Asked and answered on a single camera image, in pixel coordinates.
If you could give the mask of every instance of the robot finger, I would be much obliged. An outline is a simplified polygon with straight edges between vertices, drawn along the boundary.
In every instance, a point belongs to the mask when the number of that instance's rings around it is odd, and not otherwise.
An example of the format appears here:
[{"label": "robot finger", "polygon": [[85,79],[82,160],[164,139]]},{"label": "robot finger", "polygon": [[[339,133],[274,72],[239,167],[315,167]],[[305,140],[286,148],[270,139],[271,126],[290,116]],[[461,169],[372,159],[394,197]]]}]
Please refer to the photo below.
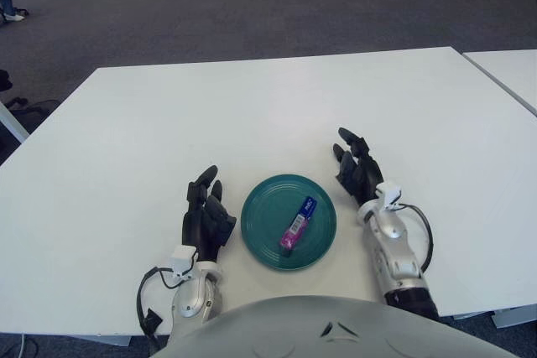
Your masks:
[{"label": "robot finger", "polygon": [[351,146],[354,142],[358,141],[359,137],[351,132],[350,130],[347,130],[344,127],[340,127],[337,131],[341,138],[345,140],[345,143],[347,143],[349,146]]},{"label": "robot finger", "polygon": [[194,186],[199,186],[200,184],[202,184],[206,188],[208,188],[209,186],[211,186],[211,182],[216,177],[216,174],[218,174],[218,167],[216,165],[212,165],[211,167],[207,168],[203,174],[200,175],[200,177],[194,183]]},{"label": "robot finger", "polygon": [[215,196],[218,201],[222,201],[222,182],[220,180],[212,185],[211,195]]},{"label": "robot finger", "polygon": [[336,156],[337,162],[340,163],[345,151],[343,150],[343,148],[341,148],[339,144],[334,144],[334,147],[332,147],[332,149],[334,150],[334,155]]},{"label": "robot finger", "polygon": [[227,239],[232,234],[237,223],[237,218],[229,215],[222,203],[214,195],[210,195],[207,198],[205,212],[211,218],[213,241],[220,246],[226,245]]}]

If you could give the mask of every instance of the white table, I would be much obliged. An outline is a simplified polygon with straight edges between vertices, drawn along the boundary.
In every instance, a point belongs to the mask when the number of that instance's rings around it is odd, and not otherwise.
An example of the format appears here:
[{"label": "white table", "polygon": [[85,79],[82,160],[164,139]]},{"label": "white table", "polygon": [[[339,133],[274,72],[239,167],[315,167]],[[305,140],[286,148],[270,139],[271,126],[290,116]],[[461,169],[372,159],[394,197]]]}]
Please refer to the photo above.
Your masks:
[{"label": "white table", "polygon": [[464,55],[537,116],[537,49],[468,52]]},{"label": "white table", "polygon": [[[330,251],[298,272],[256,261],[237,223],[220,253],[224,309],[291,294],[380,300],[334,179],[339,126],[429,216],[440,314],[537,302],[537,120],[455,50],[416,49],[97,70],[0,166],[0,331],[141,334],[140,279],[180,242],[186,185],[213,163],[237,216],[257,183],[295,173],[338,219]],[[425,232],[408,222],[423,258]],[[144,293],[161,333],[173,294],[157,278]]]}]

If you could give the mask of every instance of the gray carpet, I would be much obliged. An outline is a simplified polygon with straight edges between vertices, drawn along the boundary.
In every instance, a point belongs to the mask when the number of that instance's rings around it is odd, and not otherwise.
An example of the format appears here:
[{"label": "gray carpet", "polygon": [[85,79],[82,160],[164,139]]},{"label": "gray carpet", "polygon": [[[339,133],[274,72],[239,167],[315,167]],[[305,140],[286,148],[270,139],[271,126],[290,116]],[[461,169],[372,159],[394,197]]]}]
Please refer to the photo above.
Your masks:
[{"label": "gray carpet", "polygon": [[[537,48],[537,0],[14,1],[32,15],[0,27],[0,69],[15,84],[0,94],[2,101],[12,96],[63,101],[102,66],[443,45],[459,51]],[[158,102],[148,88],[148,104]],[[27,119],[30,129],[39,123]],[[5,131],[0,142],[1,163],[16,143]],[[535,324],[495,330],[488,314],[446,322],[517,355],[537,357]],[[147,355],[140,338],[127,349],[69,337],[34,338],[43,357]],[[0,356],[17,341],[0,335]],[[29,347],[26,356],[32,352]]]}]

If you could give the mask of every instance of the black cable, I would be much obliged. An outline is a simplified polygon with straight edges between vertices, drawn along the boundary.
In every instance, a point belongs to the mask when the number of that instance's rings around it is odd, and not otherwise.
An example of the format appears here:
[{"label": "black cable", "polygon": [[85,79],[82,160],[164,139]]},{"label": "black cable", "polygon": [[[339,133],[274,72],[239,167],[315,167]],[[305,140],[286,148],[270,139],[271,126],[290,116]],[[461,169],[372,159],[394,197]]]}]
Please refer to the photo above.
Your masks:
[{"label": "black cable", "polygon": [[184,283],[184,281],[181,280],[176,285],[168,285],[166,280],[164,280],[164,274],[162,272],[173,272],[173,270],[171,268],[167,268],[167,267],[159,268],[160,279],[162,280],[162,283],[164,284],[164,286],[167,289],[175,289],[175,288],[179,287],[182,283]]},{"label": "black cable", "polygon": [[[35,352],[34,352],[34,355],[32,356],[32,358],[35,358],[37,356],[37,354],[39,353],[39,346],[37,345],[37,342],[34,339],[32,339],[31,337],[28,337],[28,336],[26,336],[25,339],[26,339],[26,342],[30,342],[30,343],[32,343],[34,345]],[[6,358],[6,357],[10,356],[14,349],[20,348],[19,346],[20,346],[20,342],[12,345],[11,347],[9,347],[9,349],[6,352],[4,352],[2,355],[0,355],[0,358]]]},{"label": "black cable", "polygon": [[425,229],[427,230],[427,236],[429,237],[429,247],[427,248],[427,256],[425,257],[425,261],[421,265],[421,272],[425,272],[427,270],[427,267],[430,265],[430,259],[433,257],[433,231],[430,229],[429,220],[427,220],[427,217],[425,216],[424,212],[421,211],[421,209],[416,205],[406,205],[405,203],[399,203],[399,205],[402,205],[403,207],[398,210],[409,208],[413,210],[417,215],[420,216],[420,219],[423,221],[423,224],[425,226]]},{"label": "black cable", "polygon": [[[194,256],[196,254],[197,252],[192,255],[192,258],[190,259],[190,267],[181,273],[181,277],[188,274],[194,267]],[[140,285],[138,287],[138,292],[136,293],[136,314],[138,316],[138,322],[140,323],[140,328],[142,329],[143,333],[145,334],[145,336],[147,337],[149,341],[149,354],[150,355],[154,354],[155,352],[159,351],[162,348],[160,346],[159,340],[154,335],[154,332],[157,329],[157,327],[159,327],[159,324],[162,322],[162,319],[151,309],[148,309],[147,316],[143,314],[143,307],[142,307],[143,286],[156,273],[160,275],[160,279],[162,280],[162,283],[167,289],[178,288],[182,283],[185,282],[185,280],[180,280],[175,285],[169,285],[164,279],[163,272],[173,272],[173,269],[169,267],[156,267],[156,266],[153,267],[151,270],[149,270],[143,275],[142,281],[140,282]]]},{"label": "black cable", "polygon": [[11,352],[12,352],[15,348],[17,348],[17,347],[19,347],[19,346],[20,346],[20,343],[17,343],[17,344],[12,345],[11,347],[9,347],[9,349],[8,349],[6,352],[4,352],[2,355],[0,355],[0,358],[6,358],[7,356],[9,356],[9,355],[11,354]]},{"label": "black cable", "polygon": [[28,337],[28,336],[26,336],[26,341],[29,341],[30,343],[34,344],[35,352],[34,352],[34,356],[32,358],[35,358],[39,353],[39,346],[37,345],[37,341],[35,341],[34,339],[32,339],[31,337]]}]

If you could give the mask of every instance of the green plate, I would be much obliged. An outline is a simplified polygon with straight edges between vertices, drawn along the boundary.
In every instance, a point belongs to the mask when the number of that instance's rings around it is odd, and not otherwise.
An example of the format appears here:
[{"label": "green plate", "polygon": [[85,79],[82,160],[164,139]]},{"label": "green plate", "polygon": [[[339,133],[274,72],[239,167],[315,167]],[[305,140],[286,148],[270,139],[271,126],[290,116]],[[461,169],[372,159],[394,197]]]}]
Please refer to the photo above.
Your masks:
[{"label": "green plate", "polygon": [[[317,200],[315,212],[289,257],[279,240],[307,196]],[[330,248],[336,234],[336,211],[326,192],[299,175],[278,175],[258,184],[246,199],[241,216],[242,238],[250,252],[280,270],[308,267]]]}]

